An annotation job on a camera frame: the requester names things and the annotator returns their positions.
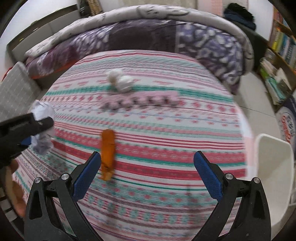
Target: white plastic bag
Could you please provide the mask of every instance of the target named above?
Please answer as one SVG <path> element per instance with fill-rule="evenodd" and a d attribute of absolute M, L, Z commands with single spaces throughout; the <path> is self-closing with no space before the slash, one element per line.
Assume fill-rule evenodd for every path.
<path fill-rule="evenodd" d="M 51 117 L 54 120 L 55 112 L 54 109 L 47 102 L 40 102 L 39 100 L 35 100 L 32 105 L 31 112 L 34 115 L 35 120 L 39 121 L 46 117 Z M 46 153 L 53 148 L 53 144 L 51 142 L 51 138 L 54 136 L 54 128 L 50 128 L 49 130 L 39 133 L 35 136 L 31 136 L 31 145 L 33 150 L 40 154 L 46 155 Z"/>

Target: tablecloth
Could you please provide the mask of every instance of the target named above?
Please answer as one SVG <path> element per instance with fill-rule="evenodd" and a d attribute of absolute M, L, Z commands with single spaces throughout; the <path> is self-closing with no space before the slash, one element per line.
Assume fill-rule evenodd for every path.
<path fill-rule="evenodd" d="M 102 99 L 113 91 L 106 72 L 113 68 L 135 79 L 133 91 L 177 90 L 179 104 L 103 110 Z M 100 152 L 102 130 L 112 128 L 115 175 L 105 182 L 99 171 L 78 202 L 104 240 L 191 240 L 216 205 L 193 165 L 198 150 L 224 172 L 247 175 L 232 95 L 191 57 L 143 50 L 92 54 L 65 72 L 42 101 L 56 112 L 54 148 L 46 156 L 25 150 L 17 158 L 15 179 L 27 199 L 36 177 L 51 180 L 70 173 L 93 151 Z M 237 209 L 238 203 L 225 230 Z"/>

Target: white plastic container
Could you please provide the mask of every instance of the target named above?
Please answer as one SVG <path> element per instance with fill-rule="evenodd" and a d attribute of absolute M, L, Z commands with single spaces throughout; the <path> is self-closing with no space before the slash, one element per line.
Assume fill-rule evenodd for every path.
<path fill-rule="evenodd" d="M 281 139 L 260 134 L 255 140 L 257 177 L 260 178 L 270 212 L 272 236 L 281 229 L 279 223 L 290 205 L 294 184 L 294 153 Z"/>

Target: purple floral bedding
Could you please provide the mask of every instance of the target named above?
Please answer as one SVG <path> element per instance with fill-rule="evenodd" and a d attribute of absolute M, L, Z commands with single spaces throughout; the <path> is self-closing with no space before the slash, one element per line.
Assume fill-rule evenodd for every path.
<path fill-rule="evenodd" d="M 26 66 L 36 79 L 67 69 L 92 53 L 128 49 L 194 57 L 220 81 L 226 81 L 233 93 L 244 74 L 243 50 L 234 36 L 197 23 L 158 19 L 128 20 L 86 31 L 28 59 Z"/>

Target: tile floor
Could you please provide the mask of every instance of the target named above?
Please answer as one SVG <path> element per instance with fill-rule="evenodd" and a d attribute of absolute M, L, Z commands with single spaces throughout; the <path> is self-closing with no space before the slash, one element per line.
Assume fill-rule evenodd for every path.
<path fill-rule="evenodd" d="M 265 133 L 281 138 L 274 111 L 267 97 L 267 90 L 255 73 L 242 76 L 234 100 L 246 115 L 254 136 Z"/>

